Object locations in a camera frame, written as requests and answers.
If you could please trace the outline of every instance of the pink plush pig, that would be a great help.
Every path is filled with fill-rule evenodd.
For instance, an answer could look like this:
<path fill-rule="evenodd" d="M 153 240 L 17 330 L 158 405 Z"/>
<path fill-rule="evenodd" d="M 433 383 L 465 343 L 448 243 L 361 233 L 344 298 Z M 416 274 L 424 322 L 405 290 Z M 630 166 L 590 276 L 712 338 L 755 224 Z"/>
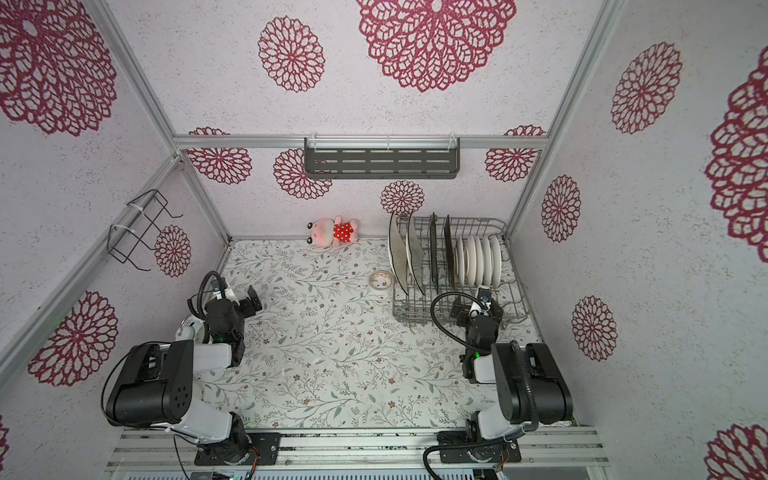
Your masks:
<path fill-rule="evenodd" d="M 341 223 L 341 215 L 339 215 L 335 220 L 321 218 L 315 223 L 308 224 L 307 227 L 312 230 L 312 234 L 306 239 L 307 243 L 319 247 L 331 245 L 338 247 L 342 242 L 357 241 L 359 223 L 356 218 L 347 223 Z"/>

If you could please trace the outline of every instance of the metal shelf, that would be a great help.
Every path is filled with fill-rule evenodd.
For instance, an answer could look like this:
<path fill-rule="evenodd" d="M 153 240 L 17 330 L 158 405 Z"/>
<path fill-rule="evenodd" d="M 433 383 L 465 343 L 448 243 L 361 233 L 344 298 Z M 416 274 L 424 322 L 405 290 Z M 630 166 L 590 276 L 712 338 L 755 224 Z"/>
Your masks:
<path fill-rule="evenodd" d="M 413 217 L 417 237 L 425 251 L 422 261 L 424 278 L 429 277 L 429 221 L 430 217 Z M 422 295 L 416 286 L 413 275 L 408 272 L 406 280 L 406 296 L 399 285 L 392 288 L 392 315 L 401 323 L 430 323 L 432 316 L 429 313 L 429 307 L 439 293 L 448 291 L 459 291 L 469 295 L 477 295 L 477 287 L 469 286 L 464 283 L 458 284 L 455 281 L 455 288 L 450 286 L 448 279 L 448 261 L 445 253 L 445 239 L 442 229 L 445 226 L 445 217 L 437 217 L 435 225 L 437 226 L 437 263 L 438 263 L 438 286 L 426 280 L 424 284 L 425 295 Z M 408 217 L 398 217 L 397 226 L 402 237 L 406 236 L 408 226 Z M 502 329 L 510 323 L 520 323 L 528 318 L 528 302 L 525 299 L 523 290 L 518 284 L 517 274 L 511 264 L 508 249 L 505 247 L 504 231 L 506 223 L 498 218 L 471 218 L 471 217 L 451 217 L 451 238 L 455 244 L 457 239 L 469 238 L 470 235 L 487 237 L 496 235 L 502 244 L 502 261 L 507 263 L 502 272 L 502 283 L 497 289 L 493 289 L 494 298 L 502 308 L 504 308 L 504 318 L 502 319 Z M 435 314 L 439 318 L 448 319 L 453 298 L 446 297 L 438 302 L 435 308 Z"/>

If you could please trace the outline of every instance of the mounting plate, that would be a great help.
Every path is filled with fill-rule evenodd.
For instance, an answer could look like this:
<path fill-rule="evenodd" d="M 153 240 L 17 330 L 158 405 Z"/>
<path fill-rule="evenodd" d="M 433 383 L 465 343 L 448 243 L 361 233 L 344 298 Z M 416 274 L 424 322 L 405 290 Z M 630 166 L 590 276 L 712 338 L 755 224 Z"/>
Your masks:
<path fill-rule="evenodd" d="M 256 465 L 275 465 L 277 454 L 280 452 L 280 437 L 282 435 L 280 433 L 249 433 L 248 436 L 251 446 L 256 447 L 261 454 Z M 206 455 L 200 450 L 197 451 L 194 464 L 201 467 L 226 465 L 223 461 L 214 460 L 210 455 Z M 253 453 L 248 453 L 241 465 L 253 465 Z"/>
<path fill-rule="evenodd" d="M 468 443 L 464 432 L 438 432 L 437 441 L 440 445 L 455 445 Z M 440 462 L 442 463 L 501 463 L 502 453 L 507 463 L 518 463 L 521 460 L 520 448 L 515 440 L 511 443 L 499 443 L 482 449 L 453 449 L 440 450 Z"/>

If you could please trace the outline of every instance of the dish rack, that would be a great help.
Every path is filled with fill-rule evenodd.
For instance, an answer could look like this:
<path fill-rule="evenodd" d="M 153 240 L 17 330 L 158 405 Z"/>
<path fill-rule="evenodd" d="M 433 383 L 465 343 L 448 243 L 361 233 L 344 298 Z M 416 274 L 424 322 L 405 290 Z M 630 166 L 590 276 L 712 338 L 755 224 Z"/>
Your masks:
<path fill-rule="evenodd" d="M 445 253 L 445 238 L 443 237 L 443 228 L 445 227 L 445 217 L 436 217 L 437 226 L 437 266 L 438 266 L 438 285 L 432 282 L 430 276 L 430 255 L 429 255 L 429 222 L 431 217 L 413 217 L 416 228 L 416 236 L 424 249 L 424 260 L 422 261 L 424 271 L 424 292 L 419 291 L 416 286 L 413 275 L 408 268 L 406 276 L 406 289 L 408 295 L 405 295 L 400 289 L 400 285 L 395 282 L 392 287 L 392 315 L 401 323 L 430 323 L 432 317 L 429 314 L 429 307 L 432 299 L 440 293 L 449 291 L 459 291 L 477 296 L 478 287 L 458 284 L 455 280 L 455 288 L 451 287 L 448 278 L 448 261 Z M 398 217 L 397 227 L 400 235 L 405 237 L 408 230 L 408 217 Z M 517 275 L 511 263 L 508 249 L 506 248 L 506 239 L 504 232 L 507 224 L 498 218 L 471 218 L 471 217 L 451 217 L 451 242 L 455 247 L 457 239 L 466 239 L 470 235 L 487 237 L 496 235 L 502 245 L 502 263 L 507 263 L 508 268 L 502 271 L 502 282 L 498 288 L 491 288 L 494 299 L 504 309 L 501 328 L 505 328 L 510 323 L 520 323 L 528 318 L 528 303 L 523 295 L 522 288 L 518 284 Z M 448 296 L 441 299 L 435 306 L 436 316 L 443 323 L 455 324 L 456 320 L 450 318 L 451 308 L 455 296 Z"/>

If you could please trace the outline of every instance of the table surface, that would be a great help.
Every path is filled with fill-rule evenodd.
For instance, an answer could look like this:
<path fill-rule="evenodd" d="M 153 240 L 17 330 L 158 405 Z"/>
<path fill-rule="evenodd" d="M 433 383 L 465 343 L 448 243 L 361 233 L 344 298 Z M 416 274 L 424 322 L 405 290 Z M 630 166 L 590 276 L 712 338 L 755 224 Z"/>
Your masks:
<path fill-rule="evenodd" d="M 463 347 L 432 324 L 395 321 L 392 291 L 368 284 L 379 269 L 390 270 L 385 240 L 235 243 L 223 275 L 239 298 L 252 284 L 264 309 L 246 320 L 240 366 L 198 375 L 204 401 L 247 428 L 463 426 L 495 386 L 464 379 Z M 530 319 L 499 338 L 541 341 Z"/>

